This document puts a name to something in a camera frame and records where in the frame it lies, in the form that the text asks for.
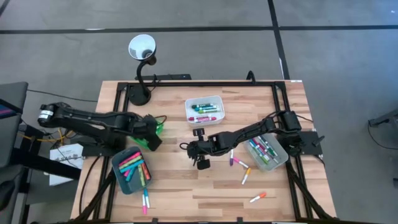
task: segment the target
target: gray container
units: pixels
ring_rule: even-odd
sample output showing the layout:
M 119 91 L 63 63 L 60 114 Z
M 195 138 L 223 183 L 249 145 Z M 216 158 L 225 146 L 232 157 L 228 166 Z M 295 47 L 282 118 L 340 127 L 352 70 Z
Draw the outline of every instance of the gray container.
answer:
M 273 134 L 263 134 L 262 137 L 266 139 L 271 148 L 273 148 L 273 150 L 275 150 L 275 152 L 278 154 L 278 156 L 275 156 L 275 159 L 277 159 L 279 163 L 276 163 L 274 160 L 271 159 L 271 156 L 267 154 L 267 156 L 270 157 L 270 160 L 268 164 L 265 164 L 258 155 L 258 153 L 250 146 L 249 141 L 245 141 L 243 144 L 246 150 L 248 150 L 251 157 L 255 160 L 258 168 L 261 171 L 272 171 L 276 169 L 276 167 L 284 164 L 289 158 L 289 155 L 286 153 L 285 149 L 279 144 L 278 140 L 276 140 Z
M 131 177 L 131 180 L 128 182 L 126 181 L 126 177 L 123 176 L 123 174 L 119 171 L 119 164 L 127 159 L 128 157 L 134 155 L 136 152 L 141 152 L 141 150 L 137 146 L 130 147 L 128 149 L 125 149 L 121 152 L 118 152 L 116 155 L 113 156 L 112 158 L 112 168 L 113 171 L 116 175 L 116 179 L 119 182 L 119 186 L 122 189 L 122 192 L 126 195 L 132 194 L 134 192 L 137 192 L 139 190 L 142 190 L 144 187 L 141 185 L 141 179 L 139 176 L 139 171 L 138 169 L 134 169 L 134 173 Z M 141 153 L 141 156 L 144 160 L 144 163 L 148 169 L 149 172 L 149 167 L 147 163 L 145 162 L 144 156 Z M 147 187 L 151 182 L 152 182 L 152 176 L 149 172 L 149 175 L 151 179 L 146 180 L 146 186 Z

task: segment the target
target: bin of markers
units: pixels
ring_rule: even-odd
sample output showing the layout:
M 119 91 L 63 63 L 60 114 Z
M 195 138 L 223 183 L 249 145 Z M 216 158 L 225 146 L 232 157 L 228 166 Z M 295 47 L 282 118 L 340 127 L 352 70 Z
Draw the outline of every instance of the bin of markers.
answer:
M 122 192 L 126 195 L 142 190 L 151 183 L 152 176 L 148 165 L 137 146 L 114 155 L 112 168 Z
M 220 96 L 187 99 L 185 113 L 191 127 L 220 124 L 225 117 L 223 100 Z
M 273 134 L 263 134 L 243 144 L 261 171 L 272 171 L 289 158 Z

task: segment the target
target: plastic container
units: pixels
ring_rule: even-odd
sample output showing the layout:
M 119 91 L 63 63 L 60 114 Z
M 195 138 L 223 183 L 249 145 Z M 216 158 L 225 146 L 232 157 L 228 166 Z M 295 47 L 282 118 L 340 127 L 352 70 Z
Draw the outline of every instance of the plastic container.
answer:
M 286 153 L 285 149 L 279 144 L 278 140 L 276 140 L 273 134 L 263 134 L 262 137 L 264 137 L 264 139 L 266 139 L 271 148 L 275 150 L 276 154 L 278 155 L 275 156 L 275 159 L 278 160 L 279 163 L 276 163 L 274 160 L 272 160 L 271 156 L 267 153 L 267 156 L 270 158 L 270 160 L 268 161 L 268 164 L 265 164 L 258 155 L 258 153 L 251 147 L 249 141 L 245 141 L 243 144 L 244 147 L 248 150 L 249 154 L 253 157 L 258 168 L 261 171 L 272 171 L 280 165 L 284 164 L 289 158 L 289 155 Z
M 119 171 L 119 164 L 122 161 L 124 161 L 125 159 L 127 159 L 128 157 L 134 155 L 136 152 L 141 152 L 141 150 L 137 146 L 133 146 L 133 147 L 125 149 L 121 152 L 118 152 L 112 158 L 112 168 L 113 168 L 114 173 L 116 174 L 116 179 L 119 182 L 122 192 L 126 195 L 132 194 L 132 193 L 142 190 L 144 188 L 141 184 L 141 178 L 140 178 L 138 169 L 134 169 L 134 171 L 133 171 L 134 173 L 133 173 L 130 181 L 126 181 L 126 177 L 123 176 L 123 174 Z M 144 156 L 142 155 L 142 153 L 141 153 L 141 156 L 142 156 L 144 163 L 149 172 L 149 166 L 145 162 L 145 159 L 144 159 Z M 149 175 L 150 175 L 150 179 L 146 180 L 145 187 L 147 187 L 152 182 L 152 176 L 151 176 L 150 172 L 149 172 Z
M 207 104 L 207 103 L 213 103 L 213 104 L 219 106 L 220 112 L 200 114 L 199 112 L 192 109 L 192 105 L 200 105 L 200 104 Z M 207 126 L 207 125 L 211 125 L 211 124 L 220 124 L 225 117 L 223 100 L 221 99 L 220 96 L 207 96 L 207 97 L 202 97 L 202 98 L 187 99 L 185 101 L 185 113 L 187 114 L 187 121 L 190 124 L 190 126 L 192 126 L 192 127 L 201 127 L 201 126 Z M 214 121 L 206 121 L 206 122 L 202 122 L 202 123 L 195 123 L 194 121 L 189 120 L 189 117 L 203 116 L 203 115 L 209 115 L 209 114 L 211 115 L 211 117 L 215 117 L 216 119 Z

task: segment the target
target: gooseneck lamp arm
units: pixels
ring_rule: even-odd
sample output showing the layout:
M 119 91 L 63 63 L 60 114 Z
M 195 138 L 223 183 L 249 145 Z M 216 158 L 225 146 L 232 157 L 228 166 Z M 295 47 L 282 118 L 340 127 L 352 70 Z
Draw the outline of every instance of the gooseneck lamp arm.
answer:
M 140 64 L 137 67 L 137 78 L 139 81 L 139 84 L 141 85 L 141 87 L 144 89 L 146 86 L 144 85 L 144 81 L 142 80 L 142 76 L 141 76 L 141 70 L 142 68 L 147 64 L 147 62 L 142 61 L 140 62 Z

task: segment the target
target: white paper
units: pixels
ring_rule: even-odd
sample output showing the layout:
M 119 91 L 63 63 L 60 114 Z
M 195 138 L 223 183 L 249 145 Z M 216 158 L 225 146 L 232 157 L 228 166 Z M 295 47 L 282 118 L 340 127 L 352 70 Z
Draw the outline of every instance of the white paper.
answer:
M 52 149 L 50 150 L 50 159 L 53 161 L 59 161 L 63 164 L 69 165 L 74 167 L 75 165 L 78 169 L 81 169 L 83 167 L 83 159 L 81 158 L 81 152 L 83 151 L 83 146 L 79 144 L 71 144 L 67 146 L 61 146 L 59 147 L 59 150 L 62 152 L 62 154 L 57 150 L 57 149 Z M 50 174 L 50 186 L 55 186 L 58 184 L 63 184 L 65 182 L 71 181 L 72 179 L 66 178 L 66 177 L 60 177 L 57 175 Z

